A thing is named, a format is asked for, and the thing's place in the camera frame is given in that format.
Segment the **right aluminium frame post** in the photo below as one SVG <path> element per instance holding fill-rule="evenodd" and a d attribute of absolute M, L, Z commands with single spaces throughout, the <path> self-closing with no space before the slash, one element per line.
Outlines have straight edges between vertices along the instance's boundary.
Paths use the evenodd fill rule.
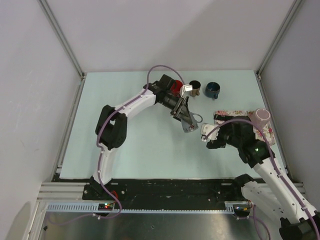
<path fill-rule="evenodd" d="M 267 52 L 265 53 L 264 57 L 262 58 L 262 61 L 259 64 L 257 70 L 255 71 L 255 75 L 258 80 L 261 80 L 263 71 L 267 67 L 270 60 L 272 59 L 277 48 L 280 46 L 281 41 L 285 37 L 285 34 L 289 30 L 291 24 L 293 23 L 295 17 L 299 13 L 299 11 L 304 3 L 305 3 L 305 0 L 294 0 L 293 1 L 287 14 L 285 15 L 284 20 L 282 21 L 279 29 L 276 32 L 275 37 L 273 38 L 269 48 L 267 49 Z"/>

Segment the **lilac mug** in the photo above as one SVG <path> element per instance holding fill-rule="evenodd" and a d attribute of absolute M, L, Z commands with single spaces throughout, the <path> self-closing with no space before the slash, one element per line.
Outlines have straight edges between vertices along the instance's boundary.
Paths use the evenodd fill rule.
<path fill-rule="evenodd" d="M 256 109 L 250 117 L 251 121 L 260 129 L 270 121 L 270 118 L 271 113 L 265 108 Z"/>

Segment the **brown patterned mug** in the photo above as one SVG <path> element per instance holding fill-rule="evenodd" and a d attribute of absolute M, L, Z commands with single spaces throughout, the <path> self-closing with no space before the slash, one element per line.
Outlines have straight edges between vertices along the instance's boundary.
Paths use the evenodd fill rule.
<path fill-rule="evenodd" d="M 189 93 L 191 97 L 196 97 L 200 95 L 200 88 L 201 83 L 197 80 L 192 80 L 189 82 L 189 84 L 192 86 L 192 91 Z"/>

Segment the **red mug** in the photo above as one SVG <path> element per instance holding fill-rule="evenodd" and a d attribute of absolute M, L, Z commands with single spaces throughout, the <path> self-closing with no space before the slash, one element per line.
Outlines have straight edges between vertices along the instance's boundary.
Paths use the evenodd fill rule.
<path fill-rule="evenodd" d="M 170 88 L 170 91 L 174 96 L 179 97 L 182 86 L 183 86 L 183 83 L 180 80 L 175 80 Z"/>

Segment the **aluminium frame post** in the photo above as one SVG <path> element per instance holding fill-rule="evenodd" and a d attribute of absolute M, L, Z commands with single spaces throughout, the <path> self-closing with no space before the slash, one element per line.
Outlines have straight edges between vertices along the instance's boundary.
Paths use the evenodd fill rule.
<path fill-rule="evenodd" d="M 262 61 L 259 64 L 257 70 L 255 71 L 255 75 L 258 80 L 261 80 L 263 71 L 267 67 L 270 60 L 272 59 L 277 48 L 280 46 L 281 41 L 285 37 L 285 34 L 289 30 L 291 24 L 293 23 L 295 17 L 299 13 L 299 11 L 304 3 L 305 3 L 305 0 L 294 0 L 293 1 L 287 14 L 285 15 L 284 20 L 282 21 L 279 29 L 276 32 L 275 37 L 273 38 L 269 48 L 267 49 L 267 52 L 265 53 L 264 57 L 262 58 Z"/>
<path fill-rule="evenodd" d="M 60 42 L 63 50 L 65 51 L 67 57 L 69 58 L 73 68 L 77 72 L 77 75 L 82 80 L 85 76 L 85 72 L 82 70 L 79 61 L 77 60 L 74 51 L 72 50 L 53 10 L 51 9 L 47 0 L 37 0 L 40 8 L 42 9 L 45 17 L 47 18 L 54 34 L 56 35 L 58 41 Z"/>

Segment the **left aluminium frame post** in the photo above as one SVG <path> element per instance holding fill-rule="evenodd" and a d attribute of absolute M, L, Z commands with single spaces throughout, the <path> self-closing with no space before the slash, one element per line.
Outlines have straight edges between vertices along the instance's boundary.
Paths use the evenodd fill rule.
<path fill-rule="evenodd" d="M 85 76 L 85 72 L 82 70 L 79 61 L 77 60 L 74 51 L 72 50 L 53 10 L 51 9 L 47 0 L 37 0 L 40 8 L 42 9 L 45 17 L 47 18 L 54 34 L 56 35 L 58 41 L 60 42 L 63 50 L 65 51 L 67 57 L 69 58 L 73 68 L 77 72 L 77 75 L 82 80 Z"/>

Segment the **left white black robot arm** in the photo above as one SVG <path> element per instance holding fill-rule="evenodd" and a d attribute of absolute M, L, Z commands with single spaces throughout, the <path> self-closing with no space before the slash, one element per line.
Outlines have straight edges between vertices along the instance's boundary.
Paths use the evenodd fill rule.
<path fill-rule="evenodd" d="M 95 129 L 96 146 L 99 148 L 97 170 L 90 178 L 93 193 L 99 199 L 107 199 L 111 194 L 108 185 L 112 179 L 112 168 L 117 150 L 127 138 L 128 122 L 143 110 L 161 104 L 170 109 L 170 115 L 181 122 L 185 133 L 199 128 L 194 114 L 189 110 L 189 97 L 184 93 L 173 93 L 176 81 L 164 74 L 153 83 L 143 86 L 141 92 L 126 102 L 112 107 L 105 105 L 100 113 Z"/>

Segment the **floral tray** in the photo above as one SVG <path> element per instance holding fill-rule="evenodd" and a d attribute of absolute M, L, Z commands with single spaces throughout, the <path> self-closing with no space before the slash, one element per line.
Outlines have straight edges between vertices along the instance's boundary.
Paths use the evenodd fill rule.
<path fill-rule="evenodd" d="M 217 110 L 213 114 L 213 119 L 216 125 L 222 124 L 223 122 L 231 120 L 234 117 L 248 117 L 251 121 L 251 115 L 254 111 L 255 110 Z M 273 146 L 276 143 L 276 139 L 270 120 L 263 128 L 259 128 L 262 133 L 259 132 L 259 130 L 256 128 L 253 128 L 253 131 L 255 133 L 256 139 L 263 141 L 263 136 L 265 136 L 269 145 Z"/>

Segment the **grey mug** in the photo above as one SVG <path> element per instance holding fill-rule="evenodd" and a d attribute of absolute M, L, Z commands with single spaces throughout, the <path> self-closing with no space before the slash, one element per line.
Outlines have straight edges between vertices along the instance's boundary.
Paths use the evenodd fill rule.
<path fill-rule="evenodd" d="M 203 117 L 198 113 L 190 113 L 190 122 L 185 121 L 184 119 L 181 120 L 181 126 L 184 133 L 191 133 L 199 128 L 198 124 L 203 122 Z"/>

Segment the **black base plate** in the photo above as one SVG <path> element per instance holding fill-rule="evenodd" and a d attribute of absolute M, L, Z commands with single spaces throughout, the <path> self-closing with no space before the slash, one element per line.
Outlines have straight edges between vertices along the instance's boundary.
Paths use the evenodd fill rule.
<path fill-rule="evenodd" d="M 112 179 L 106 189 L 123 210 L 225 210 L 225 202 L 246 202 L 240 186 L 247 174 L 235 179 Z"/>

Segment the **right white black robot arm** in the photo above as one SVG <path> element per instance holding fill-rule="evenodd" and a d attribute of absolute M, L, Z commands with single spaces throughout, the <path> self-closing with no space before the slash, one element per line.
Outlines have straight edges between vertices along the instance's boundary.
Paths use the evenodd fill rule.
<path fill-rule="evenodd" d="M 276 159 L 266 138 L 256 137 L 258 127 L 248 116 L 223 116 L 221 124 L 204 123 L 201 140 L 208 149 L 229 145 L 237 149 L 240 159 L 267 184 L 270 193 L 261 189 L 248 174 L 236 177 L 232 197 L 253 202 L 265 215 L 280 225 L 284 240 L 318 240 L 320 212 L 297 189 Z"/>

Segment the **blue mug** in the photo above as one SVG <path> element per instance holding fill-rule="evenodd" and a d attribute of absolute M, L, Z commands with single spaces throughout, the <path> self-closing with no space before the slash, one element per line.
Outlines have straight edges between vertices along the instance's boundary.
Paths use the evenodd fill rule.
<path fill-rule="evenodd" d="M 221 87 L 217 82 L 209 82 L 205 87 L 204 94 L 208 98 L 217 100 L 219 97 L 220 90 Z"/>

